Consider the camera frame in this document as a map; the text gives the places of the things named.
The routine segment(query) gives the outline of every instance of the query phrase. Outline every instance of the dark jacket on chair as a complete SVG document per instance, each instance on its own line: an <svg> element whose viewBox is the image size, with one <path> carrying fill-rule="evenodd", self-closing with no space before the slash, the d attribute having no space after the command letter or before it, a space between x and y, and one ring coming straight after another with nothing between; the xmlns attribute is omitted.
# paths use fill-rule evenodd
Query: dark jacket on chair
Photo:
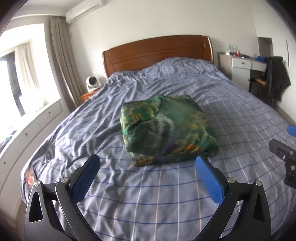
<svg viewBox="0 0 296 241"><path fill-rule="evenodd" d="M264 80L266 86L263 101L274 107L276 100L281 100L281 94L291 85L287 70L283 64L283 57L269 57Z"/></svg>

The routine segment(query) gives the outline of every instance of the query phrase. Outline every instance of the white desk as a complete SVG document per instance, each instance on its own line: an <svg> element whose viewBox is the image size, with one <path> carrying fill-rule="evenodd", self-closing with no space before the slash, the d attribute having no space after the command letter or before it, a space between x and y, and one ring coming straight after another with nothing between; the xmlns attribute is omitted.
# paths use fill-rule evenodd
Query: white desk
<svg viewBox="0 0 296 241"><path fill-rule="evenodd" d="M243 87L246 91L249 90L251 70L260 71L261 74L264 74L266 69L266 63L249 58L222 54L218 55L218 58L219 70L233 82Z"/></svg>

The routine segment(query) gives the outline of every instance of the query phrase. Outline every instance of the gray curtain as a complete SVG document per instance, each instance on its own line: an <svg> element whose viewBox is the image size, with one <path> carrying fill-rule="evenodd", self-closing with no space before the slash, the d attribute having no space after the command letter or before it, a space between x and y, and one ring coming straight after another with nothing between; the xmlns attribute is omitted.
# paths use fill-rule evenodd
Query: gray curtain
<svg viewBox="0 0 296 241"><path fill-rule="evenodd" d="M35 72L29 43L15 48L15 67L22 92L21 102L25 112L35 112L49 103L45 99Z"/></svg>
<svg viewBox="0 0 296 241"><path fill-rule="evenodd" d="M82 104L81 96L87 92L86 87L79 77L66 19L51 16L49 22L55 70L68 108L72 112Z"/></svg>

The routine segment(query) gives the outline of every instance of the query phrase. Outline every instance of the white fan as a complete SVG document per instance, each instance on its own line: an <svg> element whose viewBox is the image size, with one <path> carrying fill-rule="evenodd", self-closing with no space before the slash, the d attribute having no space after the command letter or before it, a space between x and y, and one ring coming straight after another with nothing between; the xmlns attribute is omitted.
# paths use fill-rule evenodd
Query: white fan
<svg viewBox="0 0 296 241"><path fill-rule="evenodd" d="M90 76L86 79L86 88L88 92L92 92L100 87L100 84L96 77Z"/></svg>

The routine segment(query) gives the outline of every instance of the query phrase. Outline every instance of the blue gripper pad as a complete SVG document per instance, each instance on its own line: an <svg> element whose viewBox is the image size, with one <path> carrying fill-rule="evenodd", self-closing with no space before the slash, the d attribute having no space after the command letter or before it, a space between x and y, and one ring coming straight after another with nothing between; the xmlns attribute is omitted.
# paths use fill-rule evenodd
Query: blue gripper pad
<svg viewBox="0 0 296 241"><path fill-rule="evenodd" d="M91 155L85 164L81 167L84 169L82 174L76 179L72 188L71 200L75 205L81 202L89 190L101 166L101 160L98 155Z"/></svg>
<svg viewBox="0 0 296 241"><path fill-rule="evenodd" d="M222 180L225 179L222 172L214 168L205 157L201 156L198 156L195 160L195 169L213 201L221 205L227 189L225 180Z"/></svg>
<svg viewBox="0 0 296 241"><path fill-rule="evenodd" d="M289 133L289 135L296 137L296 126L289 125L288 126L288 133Z"/></svg>

